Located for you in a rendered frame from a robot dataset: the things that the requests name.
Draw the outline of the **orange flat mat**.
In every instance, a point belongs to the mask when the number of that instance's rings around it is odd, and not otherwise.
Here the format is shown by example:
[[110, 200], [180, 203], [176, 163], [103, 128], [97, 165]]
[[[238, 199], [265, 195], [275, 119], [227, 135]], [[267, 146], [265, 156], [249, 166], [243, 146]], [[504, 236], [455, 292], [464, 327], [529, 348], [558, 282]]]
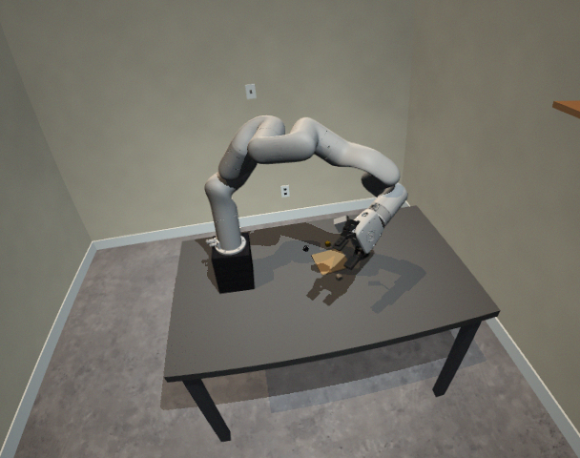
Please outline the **orange flat mat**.
[[343, 265], [347, 258], [342, 251], [332, 249], [311, 255], [322, 275], [346, 269]]

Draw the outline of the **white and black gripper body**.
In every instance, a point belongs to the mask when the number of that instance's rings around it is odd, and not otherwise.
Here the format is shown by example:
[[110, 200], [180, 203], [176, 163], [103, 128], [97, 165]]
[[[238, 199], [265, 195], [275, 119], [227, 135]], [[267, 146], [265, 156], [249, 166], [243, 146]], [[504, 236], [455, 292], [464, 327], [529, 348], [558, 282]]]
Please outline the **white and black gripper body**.
[[350, 230], [353, 229], [352, 232], [356, 234], [357, 238], [350, 240], [355, 249], [359, 245], [363, 252], [368, 254], [382, 235], [386, 226], [385, 220], [380, 214], [370, 209], [364, 210], [354, 220], [358, 221], [359, 224], [352, 224]]

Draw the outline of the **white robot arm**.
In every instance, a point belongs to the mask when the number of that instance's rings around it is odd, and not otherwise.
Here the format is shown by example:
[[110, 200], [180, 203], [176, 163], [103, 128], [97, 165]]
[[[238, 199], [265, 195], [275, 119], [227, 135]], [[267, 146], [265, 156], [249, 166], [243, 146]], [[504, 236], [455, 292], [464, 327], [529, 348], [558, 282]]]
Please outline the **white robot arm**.
[[[407, 200], [406, 189], [398, 183], [399, 168], [380, 152], [348, 142], [309, 117], [299, 119], [289, 135], [285, 135], [285, 126], [279, 118], [262, 115], [237, 131], [218, 165], [218, 172], [205, 183], [217, 233], [216, 238], [206, 240], [207, 244], [215, 246], [222, 255], [234, 255], [245, 248], [246, 240], [240, 233], [238, 208], [232, 194], [247, 181], [258, 163], [299, 162], [312, 155], [333, 166], [365, 171], [362, 185], [376, 197], [367, 209], [380, 214], [386, 224]], [[247, 173], [249, 169], [252, 170]]]

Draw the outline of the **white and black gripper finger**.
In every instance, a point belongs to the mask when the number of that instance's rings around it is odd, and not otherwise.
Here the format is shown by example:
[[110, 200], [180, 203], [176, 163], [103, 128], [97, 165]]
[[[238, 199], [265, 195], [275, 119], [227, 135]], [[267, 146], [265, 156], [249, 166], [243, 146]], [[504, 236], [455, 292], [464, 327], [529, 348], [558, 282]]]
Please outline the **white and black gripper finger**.
[[[361, 253], [358, 255], [358, 252], [361, 252]], [[349, 258], [349, 259], [346, 261], [346, 263], [344, 264], [344, 267], [346, 267], [346, 268], [348, 268], [348, 269], [352, 270], [352, 269], [355, 267], [355, 265], [356, 265], [356, 264], [357, 264], [359, 261], [361, 261], [361, 260], [364, 260], [364, 259], [365, 259], [365, 258], [367, 258], [367, 257], [369, 257], [369, 254], [368, 254], [368, 255], [364, 254], [363, 250], [362, 250], [362, 249], [360, 249], [360, 247], [359, 247], [359, 246], [356, 246], [356, 249], [355, 249], [354, 255], [353, 255], [353, 256], [351, 256], [351, 257], [350, 257], [350, 258]]]
[[353, 229], [350, 230], [351, 225], [358, 225], [359, 222], [353, 219], [347, 219], [346, 223], [342, 229], [341, 236], [332, 245], [333, 248], [341, 251], [343, 247], [349, 242], [349, 239], [355, 238], [356, 234], [353, 233]]

